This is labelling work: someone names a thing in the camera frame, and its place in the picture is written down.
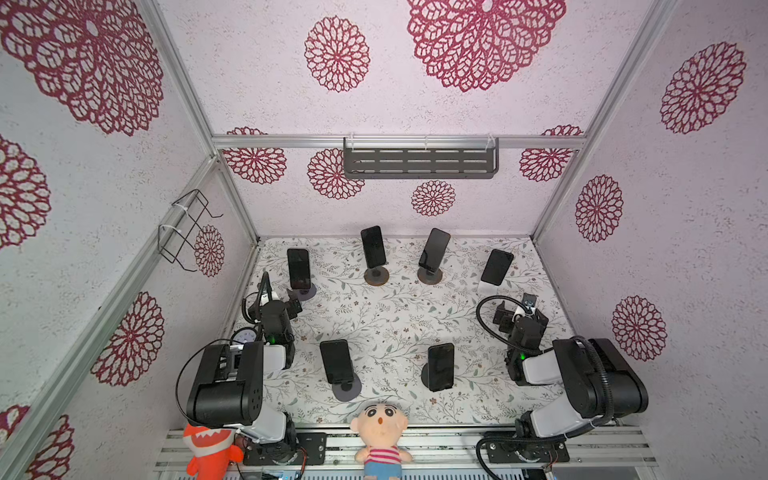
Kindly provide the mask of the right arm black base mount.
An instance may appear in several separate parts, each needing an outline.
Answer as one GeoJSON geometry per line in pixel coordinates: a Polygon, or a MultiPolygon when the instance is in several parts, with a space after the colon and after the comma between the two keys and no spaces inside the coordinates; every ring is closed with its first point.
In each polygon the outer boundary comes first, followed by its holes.
{"type": "Polygon", "coordinates": [[[564,437],[518,438],[512,432],[487,432],[483,439],[491,463],[566,463],[571,460],[564,437]]]}

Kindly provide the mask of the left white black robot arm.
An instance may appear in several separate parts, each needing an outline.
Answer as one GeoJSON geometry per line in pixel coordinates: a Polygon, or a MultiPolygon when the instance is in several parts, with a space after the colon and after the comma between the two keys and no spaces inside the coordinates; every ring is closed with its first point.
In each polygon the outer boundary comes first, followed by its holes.
{"type": "Polygon", "coordinates": [[[193,426],[229,430],[258,445],[294,450],[295,424],[288,413],[265,403],[264,377],[292,366],[296,346],[291,321],[302,307],[293,291],[286,300],[269,293],[258,298],[244,310],[255,337],[217,339],[202,347],[188,399],[179,409],[193,426]]]}

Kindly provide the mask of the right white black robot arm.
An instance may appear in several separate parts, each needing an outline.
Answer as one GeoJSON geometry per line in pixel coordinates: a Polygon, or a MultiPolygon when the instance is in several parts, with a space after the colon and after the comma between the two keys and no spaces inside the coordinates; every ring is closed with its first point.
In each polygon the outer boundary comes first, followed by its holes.
{"type": "Polygon", "coordinates": [[[502,301],[492,323],[507,346],[505,365],[516,385],[563,388],[516,421],[518,438],[564,440],[648,408],[646,386],[610,340],[574,336],[543,349],[549,319],[531,304],[510,310],[502,301]]]}

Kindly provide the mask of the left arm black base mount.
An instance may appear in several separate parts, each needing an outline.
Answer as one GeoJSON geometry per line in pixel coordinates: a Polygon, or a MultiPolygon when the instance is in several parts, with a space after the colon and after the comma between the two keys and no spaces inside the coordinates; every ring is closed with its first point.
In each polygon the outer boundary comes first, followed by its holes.
{"type": "Polygon", "coordinates": [[[320,432],[289,433],[281,441],[257,444],[247,441],[243,464],[245,466],[307,466],[325,463],[328,435],[320,432]]]}

